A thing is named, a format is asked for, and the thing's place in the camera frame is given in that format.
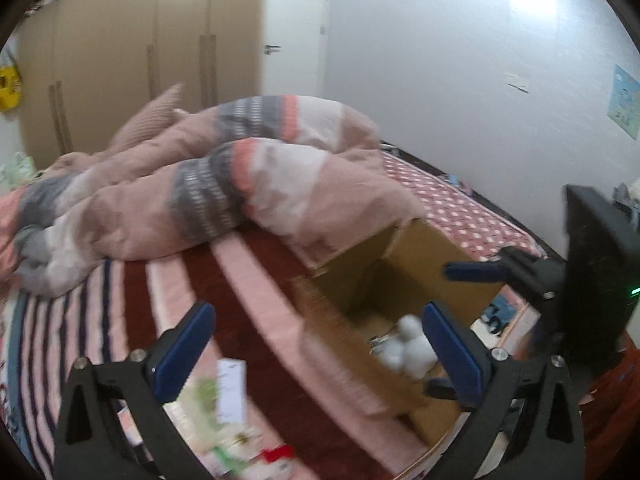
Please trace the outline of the pink grey striped duvet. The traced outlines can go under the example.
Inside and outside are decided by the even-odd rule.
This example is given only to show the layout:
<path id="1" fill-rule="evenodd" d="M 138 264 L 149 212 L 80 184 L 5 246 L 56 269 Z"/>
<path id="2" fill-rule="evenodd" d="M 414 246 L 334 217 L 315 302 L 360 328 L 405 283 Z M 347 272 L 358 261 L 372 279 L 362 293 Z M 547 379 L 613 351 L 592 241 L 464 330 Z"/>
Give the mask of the pink grey striped duvet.
<path id="1" fill-rule="evenodd" d="M 148 261 L 250 221 L 319 261 L 423 204 L 385 172 L 375 124 L 315 96 L 251 96 L 107 155 L 61 156 L 1 200 L 1 277 L 54 298 L 105 258 Z"/>

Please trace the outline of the white wall switch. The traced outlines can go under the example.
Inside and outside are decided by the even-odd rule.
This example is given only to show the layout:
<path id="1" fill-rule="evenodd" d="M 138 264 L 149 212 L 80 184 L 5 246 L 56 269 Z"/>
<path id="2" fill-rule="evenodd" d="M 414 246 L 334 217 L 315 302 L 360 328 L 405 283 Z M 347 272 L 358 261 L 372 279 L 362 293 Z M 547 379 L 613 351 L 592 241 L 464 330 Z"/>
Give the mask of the white wall switch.
<path id="1" fill-rule="evenodd" d="M 518 91 L 528 93 L 529 92 L 529 79 L 525 76 L 520 76 L 514 73 L 505 73 L 504 81 L 506 84 Z"/>

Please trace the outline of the white paper tag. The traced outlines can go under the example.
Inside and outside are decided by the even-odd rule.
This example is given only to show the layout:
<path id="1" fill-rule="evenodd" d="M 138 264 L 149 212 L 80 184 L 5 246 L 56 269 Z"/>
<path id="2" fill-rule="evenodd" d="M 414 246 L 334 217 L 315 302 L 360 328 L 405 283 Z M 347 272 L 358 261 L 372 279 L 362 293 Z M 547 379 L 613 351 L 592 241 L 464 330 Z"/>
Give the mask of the white paper tag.
<path id="1" fill-rule="evenodd" d="M 217 361 L 216 415 L 221 425 L 246 423 L 246 363 L 242 360 Z"/>

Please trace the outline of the yellow ukulele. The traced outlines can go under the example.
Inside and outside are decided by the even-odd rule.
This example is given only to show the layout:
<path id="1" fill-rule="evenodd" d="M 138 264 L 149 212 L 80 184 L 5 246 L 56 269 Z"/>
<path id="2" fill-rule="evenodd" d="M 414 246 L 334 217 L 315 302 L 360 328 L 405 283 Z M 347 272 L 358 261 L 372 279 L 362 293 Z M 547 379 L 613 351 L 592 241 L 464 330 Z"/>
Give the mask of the yellow ukulele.
<path id="1" fill-rule="evenodd" d="M 1 58 L 3 63 L 0 73 L 0 112 L 6 113 L 21 103 L 23 78 L 20 66 L 9 46 L 3 48 Z"/>

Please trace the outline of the brown cardboard box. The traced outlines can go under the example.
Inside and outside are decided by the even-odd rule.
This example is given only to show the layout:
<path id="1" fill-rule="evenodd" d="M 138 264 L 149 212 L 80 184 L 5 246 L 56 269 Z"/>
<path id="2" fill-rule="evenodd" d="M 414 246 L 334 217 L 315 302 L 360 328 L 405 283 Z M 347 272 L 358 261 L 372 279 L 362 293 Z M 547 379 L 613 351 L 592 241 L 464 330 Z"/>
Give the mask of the brown cardboard box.
<path id="1" fill-rule="evenodd" d="M 457 404 L 426 396 L 421 384 L 384 366 L 369 342 L 404 315 L 421 315 L 434 300 L 471 326 L 502 286 L 446 280 L 444 265 L 468 258 L 439 230 L 414 219 L 382 229 L 292 283 L 306 330 L 347 374 L 340 391 L 368 417 L 408 416 L 429 446 L 454 426 Z"/>

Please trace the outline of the red polka dot sheet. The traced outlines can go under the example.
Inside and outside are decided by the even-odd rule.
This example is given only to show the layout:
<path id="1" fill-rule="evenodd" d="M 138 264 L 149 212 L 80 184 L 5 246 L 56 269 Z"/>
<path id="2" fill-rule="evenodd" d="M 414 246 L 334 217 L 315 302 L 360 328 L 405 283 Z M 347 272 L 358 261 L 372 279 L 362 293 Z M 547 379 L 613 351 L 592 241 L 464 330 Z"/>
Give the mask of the red polka dot sheet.
<path id="1" fill-rule="evenodd" d="M 544 248 L 531 235 L 444 179 L 390 153 L 384 152 L 382 157 L 386 174 L 421 201 L 425 221 L 472 259 L 489 260 L 506 246 L 526 250 L 537 257 L 547 257 Z"/>

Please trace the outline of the pink pillow behind duvet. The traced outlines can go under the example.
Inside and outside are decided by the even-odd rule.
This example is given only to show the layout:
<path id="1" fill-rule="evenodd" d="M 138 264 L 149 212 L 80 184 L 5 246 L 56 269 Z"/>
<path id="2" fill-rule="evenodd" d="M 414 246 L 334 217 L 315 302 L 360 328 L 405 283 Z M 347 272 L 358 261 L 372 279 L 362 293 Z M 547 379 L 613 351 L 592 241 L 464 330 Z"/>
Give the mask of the pink pillow behind duvet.
<path id="1" fill-rule="evenodd" d="M 150 140 L 182 117 L 179 112 L 183 84 L 174 84 L 160 96 L 142 107 L 112 136 L 106 154 L 115 155 Z"/>

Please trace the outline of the blue wall poster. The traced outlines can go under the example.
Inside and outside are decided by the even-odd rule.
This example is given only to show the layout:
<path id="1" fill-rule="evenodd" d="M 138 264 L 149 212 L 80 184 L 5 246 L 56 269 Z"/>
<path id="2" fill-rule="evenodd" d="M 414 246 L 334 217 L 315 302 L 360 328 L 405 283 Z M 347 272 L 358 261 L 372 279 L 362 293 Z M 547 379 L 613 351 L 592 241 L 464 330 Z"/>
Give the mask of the blue wall poster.
<path id="1" fill-rule="evenodd" d="M 638 139 L 640 128 L 639 98 L 639 81 L 616 65 L 608 102 L 608 117 L 634 140 Z"/>

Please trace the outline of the cream towel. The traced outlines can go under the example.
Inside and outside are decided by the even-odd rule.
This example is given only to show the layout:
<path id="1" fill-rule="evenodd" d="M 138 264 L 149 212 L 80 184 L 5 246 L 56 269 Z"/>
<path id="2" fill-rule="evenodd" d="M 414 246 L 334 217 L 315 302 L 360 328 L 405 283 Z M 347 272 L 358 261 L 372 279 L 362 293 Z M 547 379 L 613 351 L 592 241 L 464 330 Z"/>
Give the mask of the cream towel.
<path id="1" fill-rule="evenodd" d="M 213 477 L 244 479 L 262 452 L 262 432 L 246 422 L 220 418 L 217 382 L 191 378 L 164 410 L 180 437 Z"/>

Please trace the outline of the beige wooden wardrobe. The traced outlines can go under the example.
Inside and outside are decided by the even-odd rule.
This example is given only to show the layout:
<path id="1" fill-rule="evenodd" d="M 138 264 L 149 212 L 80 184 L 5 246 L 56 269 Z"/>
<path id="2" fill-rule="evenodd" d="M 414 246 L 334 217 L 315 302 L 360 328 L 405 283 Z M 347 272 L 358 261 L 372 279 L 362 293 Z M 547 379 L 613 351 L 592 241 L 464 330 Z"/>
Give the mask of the beige wooden wardrobe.
<path id="1" fill-rule="evenodd" d="M 190 112 L 262 82 L 262 0 L 49 0 L 15 31 L 26 153 L 38 168 L 103 150 L 174 84 Z"/>

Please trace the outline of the white door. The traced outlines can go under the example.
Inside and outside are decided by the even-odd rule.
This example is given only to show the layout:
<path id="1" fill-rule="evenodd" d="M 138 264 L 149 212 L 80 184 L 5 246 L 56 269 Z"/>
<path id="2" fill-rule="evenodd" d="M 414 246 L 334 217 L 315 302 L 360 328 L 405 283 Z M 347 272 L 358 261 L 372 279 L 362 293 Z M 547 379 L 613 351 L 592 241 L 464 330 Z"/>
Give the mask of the white door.
<path id="1" fill-rule="evenodd" d="M 262 93 L 322 96 L 330 0 L 265 0 Z"/>

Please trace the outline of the striped fleece blanket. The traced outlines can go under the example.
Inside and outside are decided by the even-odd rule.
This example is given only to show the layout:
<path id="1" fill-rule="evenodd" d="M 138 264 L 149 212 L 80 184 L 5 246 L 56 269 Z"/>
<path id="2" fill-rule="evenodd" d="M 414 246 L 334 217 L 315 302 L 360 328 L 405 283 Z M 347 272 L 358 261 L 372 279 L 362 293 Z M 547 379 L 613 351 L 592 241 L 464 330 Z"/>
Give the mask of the striped fleece blanket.
<path id="1" fill-rule="evenodd" d="M 299 479 L 390 479 L 425 454 L 395 417 L 362 414 L 303 355 L 292 281 L 306 268 L 277 237 L 247 226 L 150 262 L 101 262 L 58 298 L 1 296 L 1 426 L 36 471 L 53 470 L 54 433 L 74 362 L 119 362 L 149 349 L 200 301 L 179 339 L 178 373 L 214 378 L 222 358 L 246 365 L 246 421 L 265 448 L 286 445 Z"/>

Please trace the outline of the white plush toy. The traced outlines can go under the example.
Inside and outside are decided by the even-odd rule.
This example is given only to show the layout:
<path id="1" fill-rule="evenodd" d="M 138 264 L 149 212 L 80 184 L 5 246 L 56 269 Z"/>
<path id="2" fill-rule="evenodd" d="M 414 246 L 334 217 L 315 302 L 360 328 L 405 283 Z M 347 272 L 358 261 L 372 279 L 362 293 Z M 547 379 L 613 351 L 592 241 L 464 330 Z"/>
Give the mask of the white plush toy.
<path id="1" fill-rule="evenodd" d="M 437 356 L 424 335 L 420 318 L 407 314 L 395 327 L 378 338 L 372 353 L 387 368 L 404 374 L 414 382 L 426 377 L 437 364 Z"/>

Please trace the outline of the Hello Kitty plush toy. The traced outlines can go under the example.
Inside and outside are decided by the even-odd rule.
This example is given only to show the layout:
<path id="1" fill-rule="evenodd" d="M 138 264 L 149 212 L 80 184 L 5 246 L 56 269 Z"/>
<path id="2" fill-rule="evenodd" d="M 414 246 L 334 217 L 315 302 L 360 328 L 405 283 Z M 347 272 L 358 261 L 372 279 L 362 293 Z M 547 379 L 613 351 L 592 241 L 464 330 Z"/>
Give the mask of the Hello Kitty plush toy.
<path id="1" fill-rule="evenodd" d="M 242 472 L 245 480 L 290 480 L 294 472 L 295 452 L 288 444 L 262 450 Z"/>

